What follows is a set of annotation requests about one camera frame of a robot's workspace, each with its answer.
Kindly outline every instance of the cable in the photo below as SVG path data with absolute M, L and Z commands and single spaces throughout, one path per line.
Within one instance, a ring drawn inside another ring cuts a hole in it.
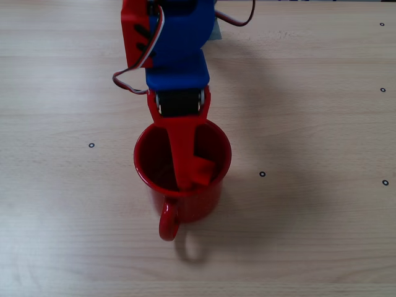
M 139 59 L 136 61 L 136 63 L 133 66 L 128 67 L 127 69 L 118 71 L 113 74 L 113 82 L 118 87 L 128 90 L 134 94 L 144 95 L 144 94 L 147 94 L 148 90 L 136 90 L 135 88 L 132 88 L 130 85 L 126 84 L 125 82 L 121 82 L 117 78 L 117 76 L 119 76 L 125 72 L 141 68 L 143 66 L 144 62 L 146 62 L 147 58 L 150 56 L 151 52 L 153 51 L 153 49 L 158 41 L 158 38 L 161 35 L 163 26 L 165 24 L 165 15 L 163 13 L 163 9 L 160 5 L 158 5 L 158 9 L 159 9 L 160 13 L 159 13 L 158 21 L 157 21 L 157 26 L 155 27 L 155 33 L 153 34 L 153 36 L 151 36 L 150 40 L 148 41 L 146 50 L 143 51 L 142 55 L 139 57 Z
M 215 11 L 215 13 L 216 13 L 216 17 L 218 17 L 220 20 L 223 20 L 223 21 L 225 21 L 229 24 L 232 24 L 234 26 L 237 26 L 237 27 L 243 27 L 243 26 L 246 26 L 248 23 L 250 23 L 250 21 L 253 19 L 255 9 L 256 9 L 256 0 L 253 0 L 252 11 L 250 13 L 248 20 L 245 22 L 236 20 L 236 19 L 230 17 L 229 15 L 226 15 L 220 11 Z

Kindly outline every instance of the mug rim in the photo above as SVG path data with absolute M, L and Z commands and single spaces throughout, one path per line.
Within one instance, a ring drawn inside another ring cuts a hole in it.
M 144 173 L 142 165 L 140 163 L 140 161 L 137 159 L 137 152 L 139 151 L 139 149 L 142 146 L 142 143 L 145 139 L 145 137 L 155 128 L 158 128 L 154 123 L 149 125 L 149 127 L 147 127 L 145 129 L 145 131 L 143 131 L 143 133 L 139 136 L 139 138 L 137 139 L 136 145 L 135 145 L 135 149 L 134 149 L 134 165 L 135 165 L 135 169 L 137 171 L 137 174 L 140 176 L 141 180 L 151 189 L 153 189 L 154 191 L 157 191 L 163 195 L 169 196 L 169 197 L 174 197 L 174 198 L 182 198 L 182 197 L 189 197 L 192 195 L 196 195 L 196 194 L 200 194 L 201 192 L 206 191 L 208 188 L 214 187 L 216 186 L 218 183 L 220 183 L 223 178 L 226 176 L 228 170 L 230 169 L 231 166 L 231 159 L 232 159 L 232 151 L 231 151 L 231 144 L 230 141 L 227 138 L 227 135 L 224 133 L 223 130 L 220 129 L 220 127 L 218 127 L 215 123 L 206 120 L 204 125 L 208 125 L 210 126 L 224 141 L 225 143 L 225 163 L 224 166 L 222 168 L 222 170 L 219 172 L 218 176 L 207 186 L 204 188 L 199 188 L 199 189 L 195 189 L 195 190 L 191 190 L 191 191 L 186 191 L 186 192 L 178 192 L 178 191 L 172 191 L 169 189 L 165 189 L 164 187 L 160 187 L 158 185 L 156 185 L 151 179 L 149 179 L 149 177 Z

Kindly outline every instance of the red plastic part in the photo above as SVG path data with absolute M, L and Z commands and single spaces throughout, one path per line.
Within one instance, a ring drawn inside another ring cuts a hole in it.
M 200 110 L 200 115 L 178 118 L 163 118 L 157 109 L 155 92 L 150 90 L 147 95 L 147 104 L 153 117 L 154 124 L 168 131 L 172 149 L 174 173 L 180 191 L 190 190 L 194 183 L 207 186 L 213 174 L 213 162 L 194 156 L 196 129 L 197 126 L 206 122 L 210 106 L 209 86 L 206 86 L 204 92 L 205 103 Z
M 208 120 L 197 127 L 194 151 L 215 165 L 212 180 L 208 186 L 179 192 L 166 129 L 152 124 L 135 146 L 136 171 L 150 189 L 154 206 L 161 215 L 160 236 L 167 241 L 174 239 L 180 223 L 200 220 L 216 207 L 223 178 L 231 165 L 230 141 L 218 126 Z
M 121 9 L 121 25 L 123 27 L 125 53 L 128 67 L 132 67 L 139 59 L 142 51 L 137 44 L 147 45 L 149 40 L 138 33 L 135 25 L 141 25 L 150 31 L 150 17 L 147 14 L 147 0 L 124 0 Z M 143 64 L 144 68 L 153 67 L 153 59 L 148 58 Z

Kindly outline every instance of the robotic arm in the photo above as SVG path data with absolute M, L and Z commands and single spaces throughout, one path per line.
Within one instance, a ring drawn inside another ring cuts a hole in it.
M 167 130 L 180 191 L 191 188 L 189 164 L 194 156 L 196 127 L 206 122 L 210 106 L 209 72 L 201 47 L 209 39 L 215 18 L 242 27 L 217 12 L 213 0 L 124 0 L 121 11 L 128 68 L 114 73 L 114 83 L 135 94 L 146 94 L 154 123 Z M 118 76 L 146 68 L 148 90 L 136 90 Z M 209 160 L 199 160 L 210 167 Z

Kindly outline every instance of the blue plastic part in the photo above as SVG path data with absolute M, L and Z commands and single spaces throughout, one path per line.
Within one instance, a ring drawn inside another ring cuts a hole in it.
M 146 69 L 146 82 L 154 91 L 205 88 L 209 84 L 209 72 L 201 49 L 190 57 L 173 63 L 171 67 Z
M 164 4 L 165 25 L 154 47 L 153 68 L 146 70 L 152 90 L 204 88 L 209 83 L 201 47 L 209 39 L 215 23 L 213 0 L 169 0 Z M 172 5 L 184 2 L 186 6 Z M 150 17 L 150 30 L 157 25 Z

